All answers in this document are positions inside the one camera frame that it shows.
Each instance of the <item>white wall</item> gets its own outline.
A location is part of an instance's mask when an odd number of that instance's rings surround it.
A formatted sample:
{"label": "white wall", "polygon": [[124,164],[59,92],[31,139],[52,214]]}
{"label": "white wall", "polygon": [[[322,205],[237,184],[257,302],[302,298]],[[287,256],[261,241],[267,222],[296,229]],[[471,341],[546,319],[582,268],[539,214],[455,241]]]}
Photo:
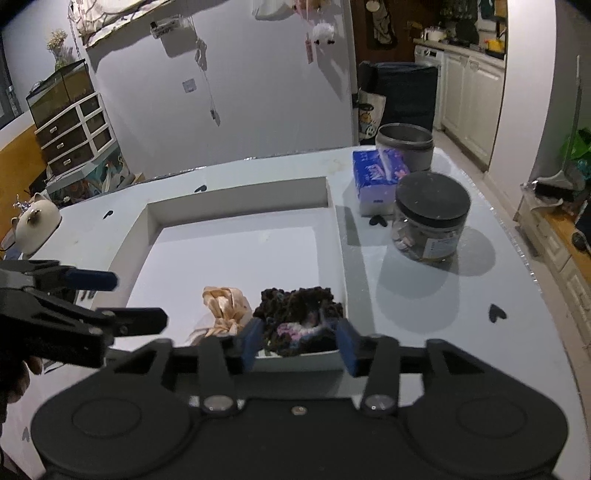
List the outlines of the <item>white wall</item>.
{"label": "white wall", "polygon": [[[245,157],[352,145],[351,69],[340,2],[324,13],[337,24],[337,43],[320,54],[314,47],[311,65],[304,21],[296,15],[257,21],[246,0],[176,1],[86,53],[82,48],[130,168],[152,177]],[[2,32],[23,108],[30,87],[53,71],[53,56],[45,50],[49,32],[70,32],[67,3],[37,0]],[[207,42],[207,76],[220,126],[210,116],[192,41],[169,38],[169,50],[191,48],[171,58],[163,41],[150,36],[150,21],[179,12],[193,14],[197,34]],[[182,82],[190,78],[197,90],[186,94]]]}
{"label": "white wall", "polygon": [[33,125],[31,112],[27,110],[22,115],[16,117],[8,125],[0,130],[0,150],[6,147],[12,140],[22,134]]}
{"label": "white wall", "polygon": [[581,58],[583,85],[579,127],[591,127],[591,22],[566,0],[556,1],[556,22],[554,84],[532,179],[553,175],[562,165],[558,151],[570,135],[573,122],[577,55]]}
{"label": "white wall", "polygon": [[505,94],[487,179],[509,210],[521,200],[544,132],[554,77],[554,0],[509,0]]}

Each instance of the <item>drawer handle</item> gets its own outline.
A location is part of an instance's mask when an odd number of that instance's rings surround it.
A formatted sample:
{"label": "drawer handle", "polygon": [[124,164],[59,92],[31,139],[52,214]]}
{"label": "drawer handle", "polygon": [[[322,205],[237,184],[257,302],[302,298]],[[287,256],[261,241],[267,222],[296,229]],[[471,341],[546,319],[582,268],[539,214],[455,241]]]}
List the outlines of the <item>drawer handle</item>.
{"label": "drawer handle", "polygon": [[587,306],[587,302],[585,302],[584,300],[585,295],[582,293],[579,293],[579,300],[581,302],[581,306],[583,307],[583,310],[588,312],[589,310],[591,310],[591,307]]}

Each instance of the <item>white tray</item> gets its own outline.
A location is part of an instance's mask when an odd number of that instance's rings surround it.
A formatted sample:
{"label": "white tray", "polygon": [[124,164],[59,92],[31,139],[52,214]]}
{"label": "white tray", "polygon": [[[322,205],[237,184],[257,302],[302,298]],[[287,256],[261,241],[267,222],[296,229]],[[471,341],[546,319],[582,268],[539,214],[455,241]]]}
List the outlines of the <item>white tray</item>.
{"label": "white tray", "polygon": [[[335,210],[324,178],[203,192],[148,204],[111,269],[126,286],[99,293],[92,306],[161,307],[169,316],[159,336],[119,338],[132,351],[158,337],[188,345],[213,316],[206,286],[242,290],[252,309],[266,288],[329,287],[346,307]],[[342,369],[338,352],[281,358],[259,353],[256,371]]]}

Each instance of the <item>blue tissue box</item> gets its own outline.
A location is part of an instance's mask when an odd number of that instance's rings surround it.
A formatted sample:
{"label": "blue tissue box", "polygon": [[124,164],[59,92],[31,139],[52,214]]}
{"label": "blue tissue box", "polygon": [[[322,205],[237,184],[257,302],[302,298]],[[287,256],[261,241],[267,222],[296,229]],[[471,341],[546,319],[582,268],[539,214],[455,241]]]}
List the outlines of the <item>blue tissue box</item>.
{"label": "blue tissue box", "polygon": [[396,150],[382,158],[377,150],[353,152],[353,176],[362,216],[392,215],[396,186],[409,173]]}

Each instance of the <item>aquarium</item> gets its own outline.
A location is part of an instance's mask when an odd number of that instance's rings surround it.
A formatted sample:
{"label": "aquarium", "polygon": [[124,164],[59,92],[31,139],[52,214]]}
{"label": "aquarium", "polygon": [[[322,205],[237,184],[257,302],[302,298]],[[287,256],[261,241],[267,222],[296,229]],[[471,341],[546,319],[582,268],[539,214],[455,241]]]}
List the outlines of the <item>aquarium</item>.
{"label": "aquarium", "polygon": [[85,60],[60,68],[27,96],[35,125],[41,128],[70,105],[94,91]]}

